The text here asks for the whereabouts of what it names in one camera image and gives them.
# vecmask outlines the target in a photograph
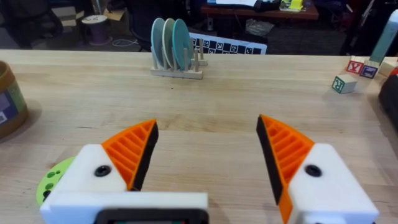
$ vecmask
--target cable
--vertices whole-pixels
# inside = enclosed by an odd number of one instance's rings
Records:
[[[133,44],[138,44],[138,40],[131,41],[131,40],[126,40],[126,39],[118,39],[118,40],[114,40],[112,42],[112,45],[115,47],[128,47]]]

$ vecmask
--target chair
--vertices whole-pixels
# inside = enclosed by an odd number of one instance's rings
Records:
[[[23,49],[32,48],[31,40],[45,35],[54,37],[63,31],[60,19],[46,0],[1,0],[0,9],[4,17],[2,26]]]
[[[150,32],[157,18],[183,19],[189,23],[189,16],[182,0],[124,0],[129,12],[130,32],[142,49],[150,52]]]

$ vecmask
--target label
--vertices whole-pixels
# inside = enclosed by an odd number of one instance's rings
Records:
[[[6,121],[7,121],[6,115],[3,112],[0,112],[0,124]]]
[[[11,96],[12,101],[15,104],[15,107],[18,110],[18,113],[20,113],[24,108],[25,108],[25,99],[24,96],[22,96],[22,92],[19,89],[18,83],[14,81],[9,87],[8,87],[8,93]]]
[[[17,116],[26,106],[16,81],[0,93],[0,124]]]

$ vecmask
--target checkerboard pattern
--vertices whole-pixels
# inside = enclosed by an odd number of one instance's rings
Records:
[[[199,49],[199,39],[192,39],[194,48]],[[261,49],[203,40],[203,53],[206,54],[261,54]]]

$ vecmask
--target plate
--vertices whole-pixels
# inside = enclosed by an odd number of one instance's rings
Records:
[[[181,69],[185,68],[184,48],[188,49],[188,66],[191,65],[193,49],[187,25],[182,19],[177,19],[173,26],[173,51]]]
[[[165,48],[166,54],[166,61],[171,68],[174,67],[173,65],[173,26],[174,26],[174,19],[167,19],[163,26],[163,46]]]
[[[152,24],[152,31],[150,33],[150,42],[157,61],[157,64],[164,67],[162,55],[162,36],[163,36],[164,20],[162,18],[155,19]]]

